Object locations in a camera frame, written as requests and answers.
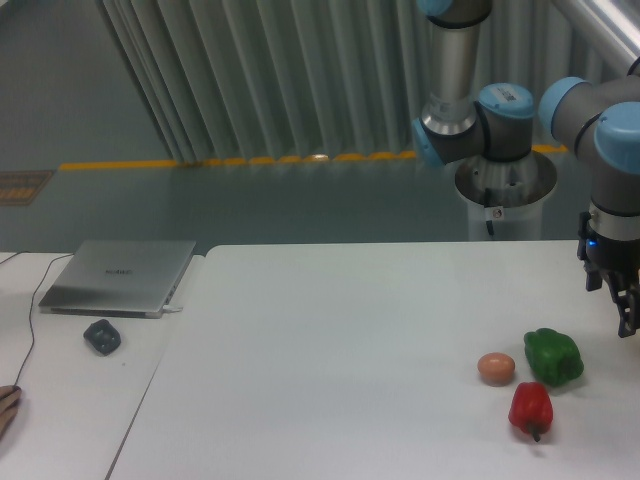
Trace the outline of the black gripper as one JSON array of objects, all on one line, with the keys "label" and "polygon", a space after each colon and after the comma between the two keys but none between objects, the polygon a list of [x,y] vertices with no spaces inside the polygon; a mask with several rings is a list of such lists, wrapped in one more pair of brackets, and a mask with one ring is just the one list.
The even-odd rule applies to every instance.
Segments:
[{"label": "black gripper", "polygon": [[579,215],[577,257],[586,273],[585,288],[595,291],[602,282],[631,285],[611,287],[619,313],[618,336],[627,338],[639,329],[639,213],[605,209],[591,201]]}]

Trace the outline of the person's hand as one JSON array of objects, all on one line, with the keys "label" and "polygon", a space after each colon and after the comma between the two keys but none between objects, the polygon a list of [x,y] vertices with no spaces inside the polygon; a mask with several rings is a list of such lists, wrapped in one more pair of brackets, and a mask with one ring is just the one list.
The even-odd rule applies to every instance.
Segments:
[{"label": "person's hand", "polygon": [[22,389],[17,385],[1,387],[0,401],[0,435],[3,436],[13,422],[19,410]]}]

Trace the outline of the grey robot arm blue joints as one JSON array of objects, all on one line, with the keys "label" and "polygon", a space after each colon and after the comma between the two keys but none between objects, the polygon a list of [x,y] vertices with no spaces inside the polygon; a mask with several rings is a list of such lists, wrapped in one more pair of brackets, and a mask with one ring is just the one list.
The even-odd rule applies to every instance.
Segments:
[{"label": "grey robot arm blue joints", "polygon": [[412,122],[419,158],[434,164],[481,156],[507,167],[531,155],[533,118],[592,169],[591,199],[617,217],[639,214],[639,23],[612,1],[559,1],[557,7],[590,32],[596,49],[624,77],[594,86],[578,77],[553,83],[536,104],[524,87],[486,86],[470,99],[481,23],[489,1],[422,1],[435,28],[432,92]]}]

